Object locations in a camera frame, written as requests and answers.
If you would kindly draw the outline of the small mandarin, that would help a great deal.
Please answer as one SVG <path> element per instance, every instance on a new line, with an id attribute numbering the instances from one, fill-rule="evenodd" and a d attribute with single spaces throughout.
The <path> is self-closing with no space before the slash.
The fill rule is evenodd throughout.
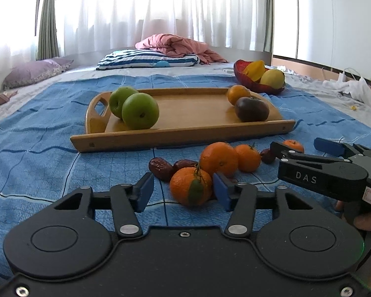
<path id="1" fill-rule="evenodd" d="M 291 149 L 293 149 L 295 151 L 298 151 L 300 153 L 304 153 L 304 147 L 303 147 L 303 145 L 300 142 L 296 141 L 296 140 L 284 140 L 282 142 L 282 144 L 284 144 L 285 146 L 287 146 L 287 147 L 289 147 L 289 148 L 291 148 Z"/>

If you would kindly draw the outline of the red jujube date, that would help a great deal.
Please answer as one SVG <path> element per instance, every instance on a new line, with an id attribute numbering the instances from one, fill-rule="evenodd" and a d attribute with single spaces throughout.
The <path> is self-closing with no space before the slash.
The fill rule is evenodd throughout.
<path id="1" fill-rule="evenodd" d="M 187 168 L 187 167 L 192 167 L 195 168 L 198 166 L 198 162 L 194 160 L 187 160 L 187 159 L 182 159 L 178 160 L 174 165 L 173 165 L 173 171 L 177 172 L 178 170 L 182 168 Z"/>
<path id="2" fill-rule="evenodd" d="M 153 158 L 149 161 L 150 172 L 160 181 L 169 182 L 174 174 L 173 166 L 163 158 Z"/>
<path id="3" fill-rule="evenodd" d="M 261 161 L 265 164 L 272 164 L 275 162 L 276 156 L 275 154 L 269 149 L 263 149 L 260 152 Z"/>

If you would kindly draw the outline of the medium mandarin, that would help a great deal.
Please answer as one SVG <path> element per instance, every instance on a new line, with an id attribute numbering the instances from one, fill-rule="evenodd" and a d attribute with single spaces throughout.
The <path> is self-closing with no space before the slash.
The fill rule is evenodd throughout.
<path id="1" fill-rule="evenodd" d="M 240 144 L 234 149 L 238 156 L 238 169 L 246 173 L 255 172 L 261 164 L 260 153 L 247 144 Z"/>

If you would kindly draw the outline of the large orange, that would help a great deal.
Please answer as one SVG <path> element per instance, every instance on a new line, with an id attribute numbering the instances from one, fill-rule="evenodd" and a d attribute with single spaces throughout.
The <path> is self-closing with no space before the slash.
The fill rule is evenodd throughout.
<path id="1" fill-rule="evenodd" d="M 199 165 L 210 176 L 220 172 L 230 178 L 238 170 L 238 154 L 231 145 L 225 142 L 216 142 L 202 151 Z"/>

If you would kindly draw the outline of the leafy mandarin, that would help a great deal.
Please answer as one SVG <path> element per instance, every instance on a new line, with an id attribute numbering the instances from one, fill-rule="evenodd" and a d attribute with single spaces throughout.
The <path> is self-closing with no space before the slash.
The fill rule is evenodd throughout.
<path id="1" fill-rule="evenodd" d="M 185 206 L 200 206 L 212 196 L 212 178 L 199 167 L 178 170 L 169 182 L 174 199 Z"/>

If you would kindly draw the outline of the grey bed sheet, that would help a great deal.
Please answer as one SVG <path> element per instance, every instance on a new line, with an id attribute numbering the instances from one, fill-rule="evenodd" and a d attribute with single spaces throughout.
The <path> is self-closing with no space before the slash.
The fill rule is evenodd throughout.
<path id="1" fill-rule="evenodd" d="M 329 90 L 322 86 L 322 78 L 311 78 L 302 73 L 296 73 L 293 70 L 280 66 L 286 76 L 286 82 L 296 89 L 307 91 L 316 96 L 320 100 L 328 103 L 334 108 L 350 115 L 351 117 L 359 120 L 360 122 L 371 127 L 371 108 L 352 100 L 349 96 L 342 96 L 334 90 Z M 211 64 L 211 65 L 196 65 L 192 67 L 175 67 L 175 68 L 125 68 L 114 69 L 109 71 L 97 71 L 93 67 L 76 68 L 64 72 L 53 78 L 44 80 L 37 84 L 21 87 L 18 93 L 14 95 L 9 102 L 0 106 L 0 120 L 13 114 L 21 106 L 28 103 L 31 99 L 35 98 L 38 94 L 42 93 L 46 88 L 51 85 L 56 85 L 60 82 L 75 81 L 77 84 L 82 80 L 89 78 L 112 77 L 118 75 L 124 76 L 147 76 L 150 77 L 154 74 L 162 74 L 164 76 L 196 76 L 196 75 L 220 75 L 232 78 L 231 73 L 232 64 Z"/>

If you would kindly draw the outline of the dark purple round fruit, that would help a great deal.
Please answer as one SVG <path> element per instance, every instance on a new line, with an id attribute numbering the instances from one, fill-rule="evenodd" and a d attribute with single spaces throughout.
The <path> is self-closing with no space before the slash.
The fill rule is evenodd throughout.
<path id="1" fill-rule="evenodd" d="M 269 106 L 254 97 L 241 97 L 234 109 L 236 116 L 242 122 L 266 121 L 269 116 Z"/>

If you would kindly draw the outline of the yellow mango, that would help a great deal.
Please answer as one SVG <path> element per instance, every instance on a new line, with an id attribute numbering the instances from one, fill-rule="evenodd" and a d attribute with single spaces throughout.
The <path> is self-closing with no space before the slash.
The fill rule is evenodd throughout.
<path id="1" fill-rule="evenodd" d="M 278 69 L 269 69 L 262 75 L 260 84 L 273 89 L 281 89 L 285 85 L 285 75 Z"/>

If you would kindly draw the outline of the yellow-orange citrus on tray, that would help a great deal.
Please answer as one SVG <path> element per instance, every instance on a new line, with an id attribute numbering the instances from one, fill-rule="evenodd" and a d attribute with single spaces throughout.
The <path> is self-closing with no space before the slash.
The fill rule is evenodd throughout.
<path id="1" fill-rule="evenodd" d="M 227 91 L 227 99 L 232 106 L 236 105 L 236 102 L 242 97 L 250 97 L 250 90 L 243 85 L 234 85 Z"/>

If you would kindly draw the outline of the green apple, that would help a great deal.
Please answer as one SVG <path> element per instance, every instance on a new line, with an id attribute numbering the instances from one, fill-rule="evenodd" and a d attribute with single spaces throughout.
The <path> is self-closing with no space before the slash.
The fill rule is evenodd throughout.
<path id="1" fill-rule="evenodd" d="M 109 107 L 113 115 L 122 119 L 122 106 L 129 96 L 138 93 L 133 87 L 119 87 L 111 93 Z"/>
<path id="2" fill-rule="evenodd" d="M 150 129 L 159 119 L 159 105 L 147 93 L 129 96 L 122 106 L 122 120 L 129 129 Z"/>

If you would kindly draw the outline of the green drape curtain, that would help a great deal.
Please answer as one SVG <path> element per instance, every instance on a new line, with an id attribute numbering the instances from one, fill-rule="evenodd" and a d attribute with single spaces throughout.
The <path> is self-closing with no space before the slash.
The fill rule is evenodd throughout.
<path id="1" fill-rule="evenodd" d="M 274 0 L 265 0 L 265 39 L 264 39 L 264 51 L 273 52 L 273 22 L 274 22 L 274 11 L 273 11 Z"/>
<path id="2" fill-rule="evenodd" d="M 59 55 L 55 18 L 55 0 L 36 0 L 35 35 L 38 36 L 37 60 Z"/>

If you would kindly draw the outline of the blue white striped pillow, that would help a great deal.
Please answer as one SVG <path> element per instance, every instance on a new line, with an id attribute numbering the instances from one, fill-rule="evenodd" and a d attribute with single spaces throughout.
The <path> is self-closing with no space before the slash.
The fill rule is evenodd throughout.
<path id="1" fill-rule="evenodd" d="M 105 55 L 98 62 L 96 70 L 188 67 L 199 63 L 200 58 L 196 54 L 187 54 L 177 58 L 154 50 L 117 50 Z"/>

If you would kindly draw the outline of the white sheer curtain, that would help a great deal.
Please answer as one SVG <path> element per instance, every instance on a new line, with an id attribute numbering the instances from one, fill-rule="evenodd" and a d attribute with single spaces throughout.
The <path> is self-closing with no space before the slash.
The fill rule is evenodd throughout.
<path id="1" fill-rule="evenodd" d="M 0 73 L 34 60 L 36 0 L 0 0 Z M 177 34 L 264 51 L 265 0 L 55 0 L 59 56 L 133 47 Z"/>

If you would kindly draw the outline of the pink crumpled quilt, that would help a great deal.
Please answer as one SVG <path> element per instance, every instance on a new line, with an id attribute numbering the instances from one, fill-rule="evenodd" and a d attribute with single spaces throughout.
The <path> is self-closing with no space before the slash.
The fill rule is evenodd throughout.
<path id="1" fill-rule="evenodd" d="M 172 58 L 195 54 L 203 64 L 228 62 L 208 44 L 174 34 L 154 34 L 136 43 L 135 47 L 139 50 L 155 50 Z"/>

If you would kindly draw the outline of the purple pillow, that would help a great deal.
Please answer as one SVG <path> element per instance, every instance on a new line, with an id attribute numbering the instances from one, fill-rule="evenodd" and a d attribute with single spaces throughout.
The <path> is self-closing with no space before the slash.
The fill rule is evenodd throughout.
<path id="1" fill-rule="evenodd" d="M 36 84 L 65 72 L 72 63 L 73 60 L 51 58 L 21 64 L 6 76 L 2 88 L 8 90 Z"/>

